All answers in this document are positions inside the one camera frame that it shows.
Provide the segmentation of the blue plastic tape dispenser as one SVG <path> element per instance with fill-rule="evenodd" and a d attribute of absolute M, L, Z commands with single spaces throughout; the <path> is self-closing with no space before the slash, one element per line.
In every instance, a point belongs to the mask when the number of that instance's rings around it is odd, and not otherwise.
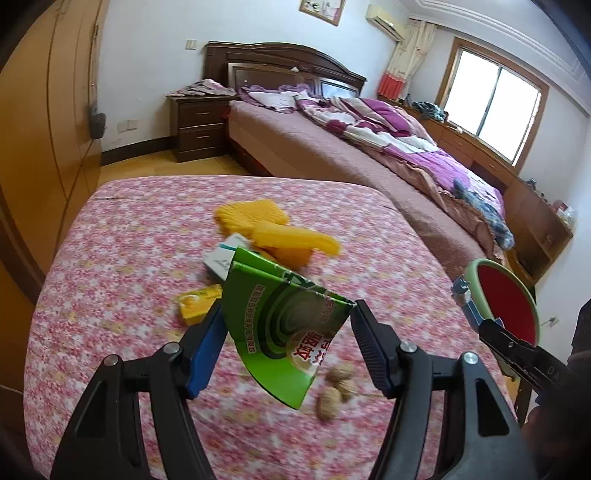
<path fill-rule="evenodd" d="M 451 287 L 452 298 L 462 310 L 468 324 L 476 333 L 485 320 L 492 320 L 500 327 L 503 327 L 501 318 L 496 318 L 485 297 L 483 290 L 474 282 L 470 282 L 464 275 L 459 276 Z"/>

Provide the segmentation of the small yellow box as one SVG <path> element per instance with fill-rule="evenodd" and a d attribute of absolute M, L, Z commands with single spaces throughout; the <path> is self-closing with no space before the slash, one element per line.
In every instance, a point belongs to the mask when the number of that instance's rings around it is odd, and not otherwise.
<path fill-rule="evenodd" d="M 217 299 L 221 299 L 221 296 L 222 287 L 219 284 L 178 295 L 176 302 L 184 324 L 192 326 L 201 323 L 211 306 Z"/>

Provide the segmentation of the green mosquito coil box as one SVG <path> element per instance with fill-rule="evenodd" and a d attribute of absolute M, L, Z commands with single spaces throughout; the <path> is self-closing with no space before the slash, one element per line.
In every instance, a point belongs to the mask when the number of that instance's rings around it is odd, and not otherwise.
<path fill-rule="evenodd" d="M 279 400 L 300 409 L 355 302 L 238 247 L 221 312 L 242 363 Z"/>

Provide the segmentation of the white medicine box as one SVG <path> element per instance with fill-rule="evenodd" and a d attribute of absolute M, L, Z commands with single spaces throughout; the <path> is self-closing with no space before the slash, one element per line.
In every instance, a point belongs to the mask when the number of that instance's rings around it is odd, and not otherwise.
<path fill-rule="evenodd" d="M 233 233 L 204 257 L 205 267 L 221 282 L 228 278 L 228 272 L 237 248 L 249 250 L 250 241 L 239 233 Z"/>

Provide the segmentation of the red bin with green rim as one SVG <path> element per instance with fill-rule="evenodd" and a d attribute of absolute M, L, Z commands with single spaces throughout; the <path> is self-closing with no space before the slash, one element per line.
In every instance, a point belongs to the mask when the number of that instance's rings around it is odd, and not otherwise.
<path fill-rule="evenodd" d="M 489 259 L 472 261 L 464 272 L 472 299 L 485 319 L 500 318 L 506 330 L 537 346 L 540 336 L 535 301 L 525 284 L 509 269 Z"/>

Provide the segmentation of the long wooden low cabinet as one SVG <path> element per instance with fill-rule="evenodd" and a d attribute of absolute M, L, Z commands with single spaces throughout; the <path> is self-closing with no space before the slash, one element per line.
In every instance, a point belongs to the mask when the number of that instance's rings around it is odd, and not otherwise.
<path fill-rule="evenodd" d="M 558 259 L 573 233 L 553 207 L 521 180 L 491 148 L 451 123 L 427 119 L 404 104 L 437 144 L 503 195 L 506 223 L 515 247 L 506 254 L 511 269 L 528 287 L 534 287 Z"/>

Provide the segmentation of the blue plaid shirt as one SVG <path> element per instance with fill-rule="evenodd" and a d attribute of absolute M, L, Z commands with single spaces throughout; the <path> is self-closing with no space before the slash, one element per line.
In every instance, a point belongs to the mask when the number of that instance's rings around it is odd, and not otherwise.
<path fill-rule="evenodd" d="M 455 179 L 453 185 L 454 196 L 468 203 L 483 216 L 499 247 L 504 251 L 513 249 L 515 246 L 514 235 L 499 211 L 477 192 L 470 191 L 465 187 L 460 179 Z"/>

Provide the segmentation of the pink floral covered table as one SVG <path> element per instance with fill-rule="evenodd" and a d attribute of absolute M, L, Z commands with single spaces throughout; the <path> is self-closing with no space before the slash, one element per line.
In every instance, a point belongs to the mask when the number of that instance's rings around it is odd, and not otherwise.
<path fill-rule="evenodd" d="M 214 211 L 270 199 L 297 227 L 335 237 L 338 256 L 315 254 L 305 275 L 363 299 L 377 320 L 444 357 L 476 352 L 498 384 L 490 350 L 451 297 L 451 282 L 384 194 L 365 186 L 240 176 L 166 176 L 113 181 L 87 201 L 46 277 L 29 334 L 24 419 L 34 468 L 51 470 L 87 383 L 110 354 L 148 356 L 184 331 L 179 294 L 212 283 L 205 256 L 222 239 Z M 300 409 L 263 391 L 226 342 L 211 382 L 189 409 L 220 479 L 365 479 L 393 405 L 374 387 L 351 328 L 329 346 L 324 367 L 348 362 L 358 392 L 322 422 L 315 378 Z"/>

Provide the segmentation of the folded yellow foam net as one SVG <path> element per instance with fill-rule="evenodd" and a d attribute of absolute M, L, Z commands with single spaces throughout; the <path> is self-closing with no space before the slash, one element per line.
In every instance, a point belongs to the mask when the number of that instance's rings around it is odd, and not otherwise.
<path fill-rule="evenodd" d="M 256 223 L 252 241 L 259 247 L 320 250 L 327 255 L 339 255 L 341 251 L 339 241 L 330 235 L 268 221 Z"/>

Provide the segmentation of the yellow foam net sheet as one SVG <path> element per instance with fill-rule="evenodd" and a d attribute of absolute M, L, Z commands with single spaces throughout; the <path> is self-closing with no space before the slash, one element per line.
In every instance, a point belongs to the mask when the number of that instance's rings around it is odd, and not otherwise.
<path fill-rule="evenodd" d="M 270 199 L 227 203 L 217 207 L 213 217 L 223 232 L 238 233 L 245 237 L 249 237 L 260 222 L 279 225 L 290 222 L 287 213 Z"/>

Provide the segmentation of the purple patchwork quilt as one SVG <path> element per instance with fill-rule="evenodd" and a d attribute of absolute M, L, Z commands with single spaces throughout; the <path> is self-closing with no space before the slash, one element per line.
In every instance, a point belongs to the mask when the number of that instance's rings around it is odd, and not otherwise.
<path fill-rule="evenodd" d="M 405 110 L 376 99 L 339 96 L 298 100 L 297 109 L 335 136 L 376 155 L 380 163 L 424 191 L 446 213 L 451 212 L 448 203 L 454 199 L 486 223 L 476 209 L 454 196 L 454 180 L 460 179 L 505 220 L 500 191 L 441 149 Z"/>

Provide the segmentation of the blue clothes on cabinet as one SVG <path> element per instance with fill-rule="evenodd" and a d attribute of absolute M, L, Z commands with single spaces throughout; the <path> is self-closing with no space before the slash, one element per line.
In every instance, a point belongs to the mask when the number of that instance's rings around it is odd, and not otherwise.
<path fill-rule="evenodd" d="M 417 110 L 424 119 L 431 119 L 440 123 L 447 121 L 448 113 L 439 105 L 427 101 L 415 101 L 412 107 Z"/>

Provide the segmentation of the dark wooden nightstand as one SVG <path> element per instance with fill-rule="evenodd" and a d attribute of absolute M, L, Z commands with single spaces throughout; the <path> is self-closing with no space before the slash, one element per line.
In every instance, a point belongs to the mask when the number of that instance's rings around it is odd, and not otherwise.
<path fill-rule="evenodd" d="M 170 98 L 171 151 L 179 163 L 228 151 L 228 116 L 233 97 Z"/>

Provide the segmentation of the black bag on wardrobe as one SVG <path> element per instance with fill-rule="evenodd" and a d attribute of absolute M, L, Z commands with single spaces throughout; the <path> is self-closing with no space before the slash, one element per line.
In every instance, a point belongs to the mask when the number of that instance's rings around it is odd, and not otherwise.
<path fill-rule="evenodd" d="M 96 105 L 89 108 L 89 133 L 92 140 L 99 140 L 106 130 L 106 114 L 99 112 Z"/>

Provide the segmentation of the large bed pink sheet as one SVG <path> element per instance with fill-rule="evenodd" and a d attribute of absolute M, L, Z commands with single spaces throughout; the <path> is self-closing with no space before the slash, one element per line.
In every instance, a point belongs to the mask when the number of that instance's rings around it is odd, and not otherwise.
<path fill-rule="evenodd" d="M 359 184 L 380 191 L 403 215 L 452 279 L 477 258 L 502 264 L 488 225 L 458 208 L 460 221 L 414 185 L 303 114 L 277 113 L 240 100 L 229 104 L 228 135 L 249 172 Z"/>

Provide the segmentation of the red floral curtain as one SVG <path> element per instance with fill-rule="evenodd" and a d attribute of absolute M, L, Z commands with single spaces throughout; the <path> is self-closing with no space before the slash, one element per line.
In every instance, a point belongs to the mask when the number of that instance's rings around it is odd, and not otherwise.
<path fill-rule="evenodd" d="M 411 20 L 407 36 L 394 50 L 393 56 L 384 72 L 378 95 L 389 100 L 404 97 L 425 57 L 431 50 L 437 26 L 423 20 Z"/>

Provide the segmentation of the white pillow purple frill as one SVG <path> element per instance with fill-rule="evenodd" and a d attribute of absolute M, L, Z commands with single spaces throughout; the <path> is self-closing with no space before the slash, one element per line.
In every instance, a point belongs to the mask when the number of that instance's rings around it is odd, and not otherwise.
<path fill-rule="evenodd" d="M 240 87 L 238 94 L 240 99 L 246 103 L 277 113 L 293 113 L 297 110 L 298 100 L 311 100 L 306 84 L 283 85 L 276 90 L 252 85 L 250 87 Z"/>

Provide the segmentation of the white air conditioner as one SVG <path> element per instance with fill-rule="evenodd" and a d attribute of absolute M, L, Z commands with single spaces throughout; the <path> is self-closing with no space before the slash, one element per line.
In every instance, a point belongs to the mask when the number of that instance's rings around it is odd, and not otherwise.
<path fill-rule="evenodd" d="M 381 6 L 370 4 L 367 8 L 366 19 L 397 42 L 405 40 L 406 26 Z"/>

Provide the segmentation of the clothes pile on nightstand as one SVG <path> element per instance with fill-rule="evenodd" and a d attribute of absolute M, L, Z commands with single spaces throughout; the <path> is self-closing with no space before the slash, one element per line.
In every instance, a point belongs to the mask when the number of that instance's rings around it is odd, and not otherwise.
<path fill-rule="evenodd" d="M 168 93 L 168 98 L 193 97 L 235 97 L 235 89 L 225 87 L 212 79 L 206 78 L 187 85 L 179 90 Z"/>

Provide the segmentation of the dark wooden headboard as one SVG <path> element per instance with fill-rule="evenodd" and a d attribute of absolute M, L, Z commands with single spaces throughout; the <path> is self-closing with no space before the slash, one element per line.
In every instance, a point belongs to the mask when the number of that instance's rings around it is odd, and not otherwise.
<path fill-rule="evenodd" d="M 304 45 L 261 42 L 208 42 L 204 46 L 204 77 L 239 90 L 259 85 L 276 89 L 306 84 L 312 93 L 329 89 L 353 96 L 362 93 L 366 78 L 324 52 Z"/>

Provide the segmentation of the wooden wardrobe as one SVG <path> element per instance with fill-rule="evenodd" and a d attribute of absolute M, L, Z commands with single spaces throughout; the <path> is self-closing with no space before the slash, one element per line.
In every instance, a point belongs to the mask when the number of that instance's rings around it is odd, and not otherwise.
<path fill-rule="evenodd" d="M 97 188 L 96 105 L 106 1 L 31 1 L 1 37 L 1 262 L 35 302 Z"/>

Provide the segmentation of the window with wooden frame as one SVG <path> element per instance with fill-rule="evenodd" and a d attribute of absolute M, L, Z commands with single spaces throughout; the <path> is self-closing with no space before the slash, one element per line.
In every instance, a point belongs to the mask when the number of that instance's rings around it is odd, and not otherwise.
<path fill-rule="evenodd" d="M 436 103 L 519 173 L 533 146 L 549 85 L 525 67 L 460 37 L 452 44 Z"/>

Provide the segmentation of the wall power socket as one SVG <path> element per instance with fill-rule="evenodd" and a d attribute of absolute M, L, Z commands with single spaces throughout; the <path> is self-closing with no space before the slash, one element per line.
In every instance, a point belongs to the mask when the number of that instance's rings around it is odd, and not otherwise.
<path fill-rule="evenodd" d="M 117 123 L 117 132 L 124 133 L 127 131 L 134 131 L 138 128 L 137 120 L 125 120 Z"/>

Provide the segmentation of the framed wall picture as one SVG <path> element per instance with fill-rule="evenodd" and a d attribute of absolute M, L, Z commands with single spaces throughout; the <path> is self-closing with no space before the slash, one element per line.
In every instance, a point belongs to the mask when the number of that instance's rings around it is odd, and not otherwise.
<path fill-rule="evenodd" d="M 338 26 L 346 0 L 301 0 L 300 11 Z"/>

